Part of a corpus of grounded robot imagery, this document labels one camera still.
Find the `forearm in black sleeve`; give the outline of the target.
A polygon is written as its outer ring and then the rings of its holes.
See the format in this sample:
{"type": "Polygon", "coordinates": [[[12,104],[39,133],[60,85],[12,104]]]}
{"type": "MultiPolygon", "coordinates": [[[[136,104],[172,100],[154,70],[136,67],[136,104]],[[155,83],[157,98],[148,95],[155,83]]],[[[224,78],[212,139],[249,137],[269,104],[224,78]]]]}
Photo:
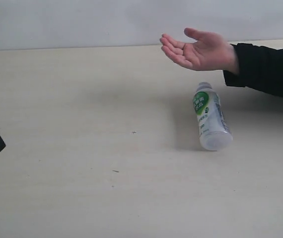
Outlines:
{"type": "Polygon", "coordinates": [[[239,43],[234,45],[239,73],[224,70],[226,86],[248,87],[283,98],[283,49],[239,43]]]}

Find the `person's bare hand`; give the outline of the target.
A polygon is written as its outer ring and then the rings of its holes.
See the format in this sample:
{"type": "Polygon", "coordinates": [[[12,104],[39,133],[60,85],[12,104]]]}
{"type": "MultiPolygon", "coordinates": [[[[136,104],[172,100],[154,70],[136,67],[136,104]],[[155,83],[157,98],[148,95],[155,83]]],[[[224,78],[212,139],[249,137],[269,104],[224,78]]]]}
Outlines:
{"type": "Polygon", "coordinates": [[[162,34],[161,49],[177,65],[194,71],[226,70],[239,73],[238,57],[234,46],[221,35],[185,28],[184,34],[194,43],[177,41],[162,34]]]}

